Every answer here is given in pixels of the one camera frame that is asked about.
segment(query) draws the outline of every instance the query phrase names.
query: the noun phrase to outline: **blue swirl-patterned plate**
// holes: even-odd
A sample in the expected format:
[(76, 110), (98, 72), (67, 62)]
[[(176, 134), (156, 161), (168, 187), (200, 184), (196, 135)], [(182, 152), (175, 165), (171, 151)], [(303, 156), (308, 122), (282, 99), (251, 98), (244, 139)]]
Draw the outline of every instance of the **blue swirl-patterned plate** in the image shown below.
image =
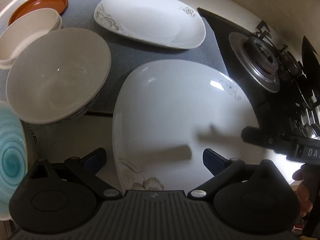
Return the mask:
[(10, 218), (8, 204), (27, 172), (22, 124), (9, 105), (0, 101), (0, 220)]

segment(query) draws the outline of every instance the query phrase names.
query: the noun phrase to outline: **black stovetop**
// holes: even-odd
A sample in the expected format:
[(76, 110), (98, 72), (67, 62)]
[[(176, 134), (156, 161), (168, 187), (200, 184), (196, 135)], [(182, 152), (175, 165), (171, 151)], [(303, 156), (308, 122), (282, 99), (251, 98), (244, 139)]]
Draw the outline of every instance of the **black stovetop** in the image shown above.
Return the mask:
[(198, 8), (198, 11), (213, 29), (229, 76), (238, 83), (248, 97), (260, 128), (273, 132), (291, 132), (292, 119), (288, 116), (290, 106), (283, 104), (284, 93), (287, 91), (280, 86), (279, 92), (271, 93), (260, 86), (245, 70), (230, 46), (230, 33), (238, 32), (248, 37), (253, 33), (204, 9)]

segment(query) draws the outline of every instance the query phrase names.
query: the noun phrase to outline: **gas stove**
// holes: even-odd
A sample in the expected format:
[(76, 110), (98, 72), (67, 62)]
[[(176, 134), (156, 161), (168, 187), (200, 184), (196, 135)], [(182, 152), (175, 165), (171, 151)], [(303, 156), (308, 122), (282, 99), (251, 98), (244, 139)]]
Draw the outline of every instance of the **gas stove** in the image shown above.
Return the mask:
[(264, 21), (251, 33), (211, 12), (198, 11), (215, 32), (229, 76), (246, 93), (260, 128), (317, 138), (320, 129), (315, 89), (288, 46), (274, 46)]

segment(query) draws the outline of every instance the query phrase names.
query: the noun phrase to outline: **white plate with floral pattern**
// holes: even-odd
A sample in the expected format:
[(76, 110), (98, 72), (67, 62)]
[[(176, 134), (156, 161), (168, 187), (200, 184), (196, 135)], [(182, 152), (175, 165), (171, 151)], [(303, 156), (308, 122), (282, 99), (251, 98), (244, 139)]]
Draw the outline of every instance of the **white plate with floral pattern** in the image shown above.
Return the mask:
[(212, 174), (202, 153), (211, 148), (248, 164), (271, 159), (286, 180), (301, 163), (244, 143), (241, 131), (258, 127), (251, 104), (228, 76), (208, 66), (162, 60), (125, 80), (113, 114), (112, 145), (123, 190), (184, 190)]
[(205, 38), (199, 13), (178, 0), (102, 0), (94, 19), (109, 31), (158, 46), (192, 49)]

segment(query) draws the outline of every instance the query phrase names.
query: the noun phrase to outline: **ribbed black surface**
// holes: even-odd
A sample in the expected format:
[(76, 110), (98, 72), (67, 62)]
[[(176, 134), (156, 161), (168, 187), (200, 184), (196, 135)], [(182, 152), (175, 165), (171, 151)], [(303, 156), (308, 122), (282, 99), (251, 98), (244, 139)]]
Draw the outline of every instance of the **ribbed black surface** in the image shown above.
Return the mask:
[(227, 227), (207, 202), (190, 200), (182, 191), (128, 191), (105, 201), (85, 225), (57, 235), (20, 230), (12, 240), (294, 240), (292, 233), (247, 235)]

